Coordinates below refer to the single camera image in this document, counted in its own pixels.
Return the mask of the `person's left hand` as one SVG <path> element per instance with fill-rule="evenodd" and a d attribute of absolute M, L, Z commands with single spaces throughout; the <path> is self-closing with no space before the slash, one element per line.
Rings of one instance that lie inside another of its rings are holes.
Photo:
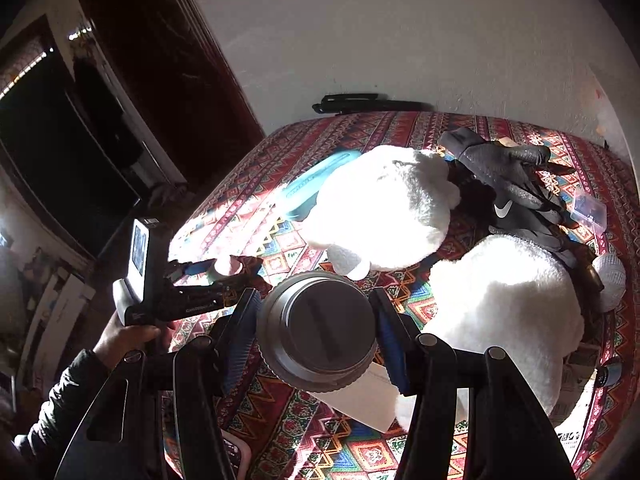
<path fill-rule="evenodd" d="M 110 370 L 130 351 L 142 350 L 150 341 L 167 348 L 175 333 L 176 324 L 167 322 L 155 325 L 123 326 L 114 312 L 107 322 L 92 352 Z"/>

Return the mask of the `black jacket forearm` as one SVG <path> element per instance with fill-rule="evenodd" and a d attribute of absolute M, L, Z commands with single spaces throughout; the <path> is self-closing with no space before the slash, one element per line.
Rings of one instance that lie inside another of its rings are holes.
<path fill-rule="evenodd" d="M 81 350 L 49 391 L 37 421 L 13 445 L 36 479 L 52 479 L 70 439 L 111 371 L 91 350 Z"/>

